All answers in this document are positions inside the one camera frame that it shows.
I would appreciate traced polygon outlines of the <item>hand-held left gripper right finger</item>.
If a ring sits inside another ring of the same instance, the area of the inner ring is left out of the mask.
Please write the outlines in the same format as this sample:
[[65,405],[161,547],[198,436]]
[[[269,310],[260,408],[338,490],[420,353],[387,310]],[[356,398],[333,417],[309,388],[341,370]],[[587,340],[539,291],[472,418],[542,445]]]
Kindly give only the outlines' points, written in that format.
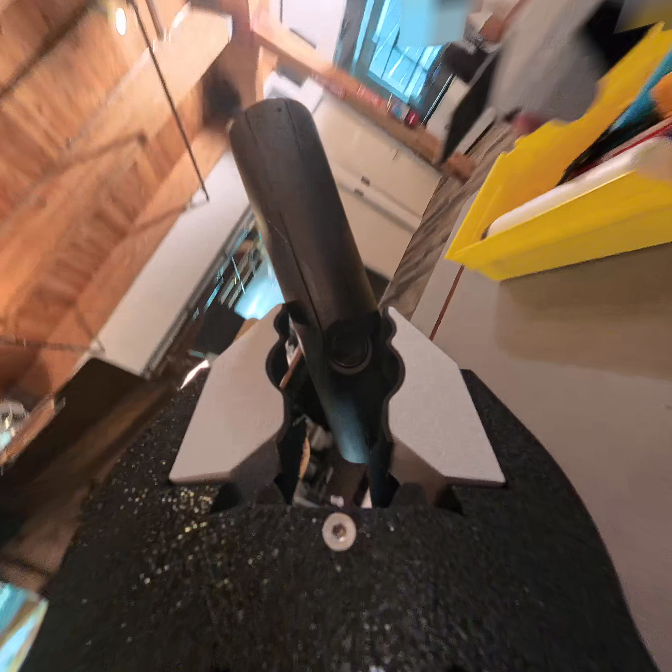
[[456,362],[396,309],[371,316],[367,466],[373,507],[409,486],[440,505],[452,486],[500,488],[505,475]]

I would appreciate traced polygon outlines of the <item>yellow plastic bin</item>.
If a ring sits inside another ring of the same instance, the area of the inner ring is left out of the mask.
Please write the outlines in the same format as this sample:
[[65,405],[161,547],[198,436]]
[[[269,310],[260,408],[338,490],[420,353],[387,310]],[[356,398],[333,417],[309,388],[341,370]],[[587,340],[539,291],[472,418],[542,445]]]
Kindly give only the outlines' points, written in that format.
[[454,234],[446,259],[494,281],[671,242],[671,160],[626,171],[547,212],[494,232],[495,221],[555,188],[579,154],[626,111],[671,53],[657,23],[599,82],[591,107],[571,123],[551,121],[501,154]]

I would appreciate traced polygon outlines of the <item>white roll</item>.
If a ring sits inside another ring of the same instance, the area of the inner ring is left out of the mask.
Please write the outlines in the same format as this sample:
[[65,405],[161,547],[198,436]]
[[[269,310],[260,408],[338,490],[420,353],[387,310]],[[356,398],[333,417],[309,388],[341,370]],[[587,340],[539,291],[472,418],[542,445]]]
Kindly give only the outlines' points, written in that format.
[[559,185],[501,215],[488,226],[482,239],[512,229],[533,218],[583,197],[630,175],[649,180],[671,181],[671,139],[658,136],[645,140],[604,161],[582,175]]

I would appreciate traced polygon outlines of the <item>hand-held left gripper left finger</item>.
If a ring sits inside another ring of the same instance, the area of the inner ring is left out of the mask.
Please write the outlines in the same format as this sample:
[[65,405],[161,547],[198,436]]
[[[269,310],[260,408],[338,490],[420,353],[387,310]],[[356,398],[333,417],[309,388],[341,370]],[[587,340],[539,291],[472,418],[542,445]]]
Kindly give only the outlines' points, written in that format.
[[263,489],[280,472],[277,442],[288,414],[269,357],[280,344],[275,324],[282,309],[271,309],[214,361],[173,462],[171,483]]

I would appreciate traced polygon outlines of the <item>teal plastic tool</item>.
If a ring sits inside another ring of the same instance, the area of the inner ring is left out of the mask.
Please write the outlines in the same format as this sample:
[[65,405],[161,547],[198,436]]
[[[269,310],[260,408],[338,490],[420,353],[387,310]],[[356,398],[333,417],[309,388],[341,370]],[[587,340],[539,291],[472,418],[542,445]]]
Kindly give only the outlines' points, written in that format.
[[662,61],[650,77],[645,81],[642,88],[636,94],[633,103],[621,114],[610,126],[611,131],[622,130],[642,122],[645,117],[651,115],[654,109],[652,90],[660,80],[671,72],[671,59]]

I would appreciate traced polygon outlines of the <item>black remote control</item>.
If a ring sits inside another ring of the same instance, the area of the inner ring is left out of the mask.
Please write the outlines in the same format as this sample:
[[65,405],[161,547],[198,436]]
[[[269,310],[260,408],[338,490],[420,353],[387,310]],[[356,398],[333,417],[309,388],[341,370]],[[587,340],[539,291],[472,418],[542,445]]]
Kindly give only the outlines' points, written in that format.
[[335,444],[364,466],[375,508],[391,504],[389,400],[402,378],[308,109],[265,99],[230,130],[232,154]]

